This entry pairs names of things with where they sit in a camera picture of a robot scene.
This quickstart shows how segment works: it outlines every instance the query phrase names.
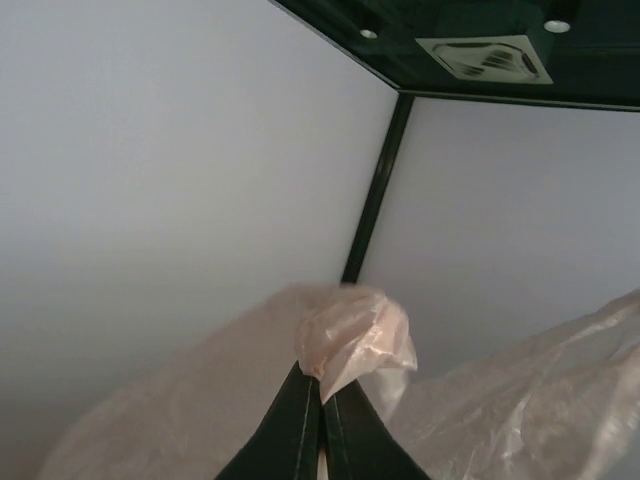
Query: ceiling vent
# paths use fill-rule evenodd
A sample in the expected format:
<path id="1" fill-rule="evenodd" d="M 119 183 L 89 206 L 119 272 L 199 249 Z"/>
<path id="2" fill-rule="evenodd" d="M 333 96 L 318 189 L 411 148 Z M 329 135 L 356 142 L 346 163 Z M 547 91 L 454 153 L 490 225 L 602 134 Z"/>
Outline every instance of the ceiling vent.
<path id="1" fill-rule="evenodd" d="M 416 40 L 436 62 L 460 80 L 553 83 L 527 35 Z"/>

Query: white panel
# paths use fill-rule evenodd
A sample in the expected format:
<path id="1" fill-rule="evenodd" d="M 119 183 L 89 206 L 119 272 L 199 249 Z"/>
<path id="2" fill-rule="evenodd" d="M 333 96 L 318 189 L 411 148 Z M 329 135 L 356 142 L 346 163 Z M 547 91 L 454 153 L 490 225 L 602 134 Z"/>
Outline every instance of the white panel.
<path id="1" fill-rule="evenodd" d="M 420 100 L 362 281 L 407 308 L 422 375 L 640 286 L 640 115 Z"/>
<path id="2" fill-rule="evenodd" d="M 31 457 L 0 442 L 1 476 L 43 417 L 337 281 L 394 100 L 266 0 L 3 2 L 0 424 Z"/>

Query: plastic wrap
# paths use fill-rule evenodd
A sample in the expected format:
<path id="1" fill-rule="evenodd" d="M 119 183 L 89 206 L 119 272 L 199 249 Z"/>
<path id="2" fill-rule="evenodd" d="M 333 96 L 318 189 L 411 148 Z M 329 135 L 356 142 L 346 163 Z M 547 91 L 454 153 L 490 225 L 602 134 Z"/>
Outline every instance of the plastic wrap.
<path id="1" fill-rule="evenodd" d="M 378 289 L 336 289 L 298 326 L 295 351 L 300 369 L 320 382 L 322 403 L 353 380 L 374 373 L 389 416 L 404 393 L 407 371 L 418 361 L 407 315 Z"/>
<path id="2" fill-rule="evenodd" d="M 260 423 L 296 360 L 294 338 L 325 395 L 360 373 L 413 367 L 406 317 L 372 298 L 385 297 L 302 286 L 271 297 L 101 403 L 67 432 L 39 480 L 211 480 Z M 348 328 L 335 330 L 336 319 Z M 410 385 L 389 430 L 434 480 L 602 478 L 636 427 L 639 333 L 635 292 L 506 353 Z M 369 354 L 374 360 L 363 362 Z M 382 391 L 395 402 L 404 383 L 390 382 Z"/>
<path id="3" fill-rule="evenodd" d="M 379 290 L 288 288 L 98 405 L 64 435 L 38 478 L 211 480 L 265 415 L 296 361 L 295 338 L 325 395 L 391 367 L 383 377 L 392 386 L 382 397 L 388 409 L 405 385 L 395 367 L 415 366 L 407 328 L 402 309 Z"/>
<path id="4" fill-rule="evenodd" d="M 438 480 L 594 480 L 640 413 L 640 291 L 411 385 L 389 429 Z"/>

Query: ceiling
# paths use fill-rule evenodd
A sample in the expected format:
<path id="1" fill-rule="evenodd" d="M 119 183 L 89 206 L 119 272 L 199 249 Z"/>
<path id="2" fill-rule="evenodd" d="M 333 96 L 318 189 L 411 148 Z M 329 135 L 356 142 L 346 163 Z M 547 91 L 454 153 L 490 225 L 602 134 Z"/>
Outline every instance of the ceiling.
<path id="1" fill-rule="evenodd" d="M 274 0 L 399 91 L 505 103 L 640 110 L 637 0 Z M 443 18 L 456 23 L 445 35 Z M 559 15 L 571 29 L 544 30 Z M 375 32 L 366 38 L 364 29 Z M 542 32 L 551 85 L 460 80 L 417 38 Z"/>

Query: black frame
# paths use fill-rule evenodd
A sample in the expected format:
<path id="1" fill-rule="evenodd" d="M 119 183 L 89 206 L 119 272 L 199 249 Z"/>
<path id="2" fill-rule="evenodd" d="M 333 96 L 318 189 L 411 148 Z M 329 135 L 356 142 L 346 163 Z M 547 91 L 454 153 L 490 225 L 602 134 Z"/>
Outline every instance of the black frame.
<path id="1" fill-rule="evenodd" d="M 614 105 L 607 103 L 594 103 L 587 101 L 564 101 L 564 100 L 549 100 L 549 99 L 537 99 L 537 98 L 517 98 L 507 97 L 499 95 L 472 95 L 465 93 L 455 92 L 438 92 L 438 91 L 424 91 L 424 90 L 404 90 L 398 89 L 398 93 L 404 93 L 406 95 L 414 95 L 420 98 L 440 98 L 444 100 L 461 100 L 467 102 L 481 102 L 481 103 L 502 103 L 507 105 L 527 105 L 531 107 L 551 107 L 551 108 L 575 108 L 578 110 L 605 110 L 612 112 L 640 112 L 640 106 L 637 105 Z"/>
<path id="2" fill-rule="evenodd" d="M 402 137 L 404 136 L 404 131 L 409 121 L 414 100 L 415 97 L 413 95 L 405 93 L 398 95 L 396 108 L 393 111 L 387 136 L 384 139 L 384 144 L 380 151 L 378 165 L 376 166 L 371 185 L 369 186 L 367 200 L 364 203 L 362 214 L 360 215 L 358 229 L 353 238 L 349 257 L 347 258 L 347 263 L 342 273 L 341 283 L 358 282 L 360 270 L 362 269 L 367 248 L 373 235 L 373 229 L 375 228 L 376 220 L 380 213 L 382 200 L 387 190 L 396 158 L 398 157 L 398 151 L 400 150 L 400 144 L 402 143 Z"/>

